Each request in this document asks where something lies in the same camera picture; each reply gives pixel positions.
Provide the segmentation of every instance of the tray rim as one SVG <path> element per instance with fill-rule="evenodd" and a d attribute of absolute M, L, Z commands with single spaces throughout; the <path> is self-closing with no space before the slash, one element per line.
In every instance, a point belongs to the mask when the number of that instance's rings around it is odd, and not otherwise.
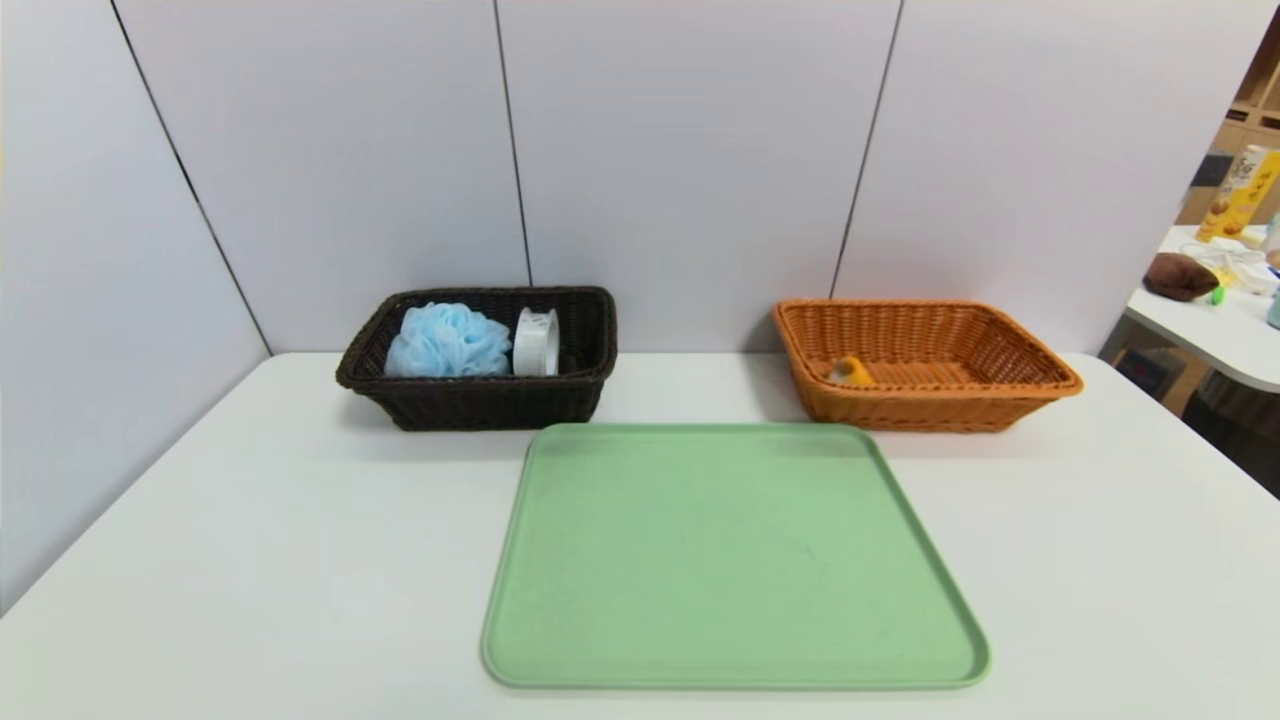
<path fill-rule="evenodd" d="M 746 432 L 771 432 L 780 428 L 800 428 L 800 427 L 814 427 L 820 425 L 823 430 L 832 432 L 835 434 L 846 434 L 851 439 L 865 447 L 879 469 L 881 477 L 884 478 L 886 486 L 893 500 L 897 502 L 899 510 L 902 512 L 902 518 L 915 537 L 916 543 L 924 552 L 929 566 L 932 568 L 934 575 L 938 578 L 938 583 L 942 585 L 943 594 L 950 600 L 951 606 L 955 609 L 956 615 L 960 619 L 960 624 L 965 630 L 969 643 L 973 647 L 974 665 L 970 667 L 969 673 L 956 678 L 956 679 L 942 679 L 942 680 L 902 680 L 902 682 L 870 682 L 870 683 L 831 683 L 831 682 L 818 682 L 818 683 L 708 683 L 708 682 L 653 682 L 653 680 L 617 680 L 607 683 L 573 683 L 573 682 L 545 682 L 545 680 L 530 680 L 512 676 L 511 674 L 503 671 L 490 650 L 492 642 L 492 629 L 494 621 L 494 614 L 497 612 L 499 605 L 499 588 L 503 584 L 503 579 L 508 571 L 508 557 L 509 550 L 515 541 L 516 520 L 520 516 L 520 510 L 524 506 L 524 500 L 526 497 L 526 478 L 530 473 L 530 457 L 540 443 L 547 442 L 547 437 L 562 434 L 564 432 L 616 432 L 620 429 L 641 429 L 650 432 L 668 432 L 668 430 L 684 430 L 684 432 L 723 432 L 723 430 L 746 430 Z M 520 473 L 520 484 L 516 488 L 516 496 L 512 501 L 511 514 L 507 520 L 507 533 L 502 543 L 502 555 L 498 560 L 497 570 L 494 571 L 494 579 L 489 591 L 489 603 L 485 609 L 484 625 L 480 633 L 480 659 L 481 665 L 484 665 L 485 671 L 503 685 L 518 689 L 570 689 L 570 691 L 746 691 L 746 692 L 788 692 L 788 691 L 823 691 L 823 692 L 867 692 L 867 691 L 947 691 L 947 689 L 961 689 L 974 685 L 982 682 L 991 671 L 992 665 L 992 652 L 991 643 L 987 641 L 986 633 L 982 630 L 982 625 L 978 623 L 978 618 L 973 614 L 969 607 L 969 602 L 965 600 L 964 594 L 960 592 L 960 587 L 956 584 L 955 578 L 952 578 L 951 571 L 947 569 L 946 562 L 943 562 L 941 553 L 937 551 L 937 546 L 933 544 L 933 539 L 929 538 L 924 524 L 920 521 L 919 515 L 916 515 L 915 509 L 911 506 L 910 498 L 902 489 L 901 483 L 893 475 L 884 461 L 884 456 L 881 454 L 879 447 L 876 441 L 865 432 L 840 423 L 557 423 L 549 425 L 538 432 L 534 439 L 529 443 L 529 448 L 525 451 L 525 464 Z"/>

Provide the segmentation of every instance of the green tray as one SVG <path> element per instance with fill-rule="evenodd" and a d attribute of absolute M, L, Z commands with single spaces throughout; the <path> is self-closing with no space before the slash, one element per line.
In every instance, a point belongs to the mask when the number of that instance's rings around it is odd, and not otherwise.
<path fill-rule="evenodd" d="M 989 652 L 876 445 L 846 425 L 554 425 L 481 639 L 541 688 L 955 688 Z"/>

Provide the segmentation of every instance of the brown plush toy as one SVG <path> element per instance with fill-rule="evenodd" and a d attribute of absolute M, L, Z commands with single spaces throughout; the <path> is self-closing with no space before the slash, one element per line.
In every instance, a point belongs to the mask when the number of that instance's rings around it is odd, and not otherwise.
<path fill-rule="evenodd" d="M 1147 268 L 1142 284 L 1156 295 L 1174 300 L 1196 300 L 1217 287 L 1217 277 L 1208 268 L 1179 252 L 1161 252 Z"/>

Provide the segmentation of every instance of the basket rim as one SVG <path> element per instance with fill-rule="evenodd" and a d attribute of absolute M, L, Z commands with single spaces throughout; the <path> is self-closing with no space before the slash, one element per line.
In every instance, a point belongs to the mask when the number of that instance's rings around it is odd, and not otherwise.
<path fill-rule="evenodd" d="M 608 334 L 608 347 L 605 348 L 604 363 L 594 368 L 588 368 L 585 370 L 576 370 L 564 375 L 553 375 L 547 378 L 534 378 L 534 377 L 521 377 L 521 375 L 480 375 L 480 377 L 463 377 L 463 378 L 388 378 L 384 375 L 367 377 L 360 375 L 355 372 L 356 363 L 369 348 L 369 343 L 372 342 L 374 336 L 378 333 L 378 328 L 381 327 L 383 320 L 392 310 L 408 297 L 420 297 L 426 295 L 448 295 L 448 293 L 492 293 L 492 295 L 570 295 L 570 293 L 590 293 L 598 296 L 604 302 L 605 309 L 605 334 Z M 342 360 L 338 363 L 338 370 L 335 373 L 335 379 L 338 384 L 353 389 L 356 392 L 361 391 L 380 391 L 388 393 L 408 392 L 408 391 L 421 391 L 426 388 L 435 389 L 475 389 L 475 386 L 493 386 L 494 388 L 500 388 L 503 386 L 516 386 L 520 387 L 566 387 L 573 384 L 590 384 L 607 379 L 613 374 L 613 366 L 618 359 L 618 320 L 617 320 L 617 306 L 613 302 L 613 296 L 608 290 L 599 286 L 513 286 L 513 287 L 433 287 L 424 290 L 410 290 L 403 292 L 397 292 L 383 300 L 378 306 L 378 310 L 365 322 L 365 324 L 356 333 L 356 337 L 347 346 L 346 352 L 342 355 Z"/>
<path fill-rule="evenodd" d="M 887 384 L 873 386 L 846 386 L 837 384 L 827 378 L 819 377 L 810 366 L 809 361 L 799 351 L 799 341 L 791 323 L 786 318 L 786 311 L 792 307 L 814 306 L 858 306 L 858 307 L 901 307 L 901 306 L 928 306 L 928 307 L 977 307 L 991 313 L 1009 329 L 1044 354 L 1053 365 L 1065 373 L 1065 380 L 1051 383 L 929 383 L 929 384 Z M 852 300 L 844 297 L 809 299 L 809 300 L 783 300 L 773 306 L 774 324 L 782 334 L 782 343 L 787 348 L 792 372 L 804 373 L 806 384 L 813 389 L 847 400 L 1060 400 L 1079 395 L 1084 389 L 1084 380 L 1071 369 L 1056 352 L 1048 348 L 1039 338 L 1033 336 L 1024 327 L 1018 324 L 1009 314 L 973 300 L 923 300 L 923 299 L 876 299 Z"/>

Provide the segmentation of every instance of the orange wicker basket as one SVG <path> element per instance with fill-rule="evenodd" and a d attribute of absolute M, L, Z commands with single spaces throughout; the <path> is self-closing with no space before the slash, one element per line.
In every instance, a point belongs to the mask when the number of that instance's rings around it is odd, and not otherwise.
<path fill-rule="evenodd" d="M 978 302 L 788 300 L 773 319 L 809 416 L 879 430 L 996 432 L 1084 383 L 1011 318 Z M 858 357 L 873 383 L 827 379 Z"/>

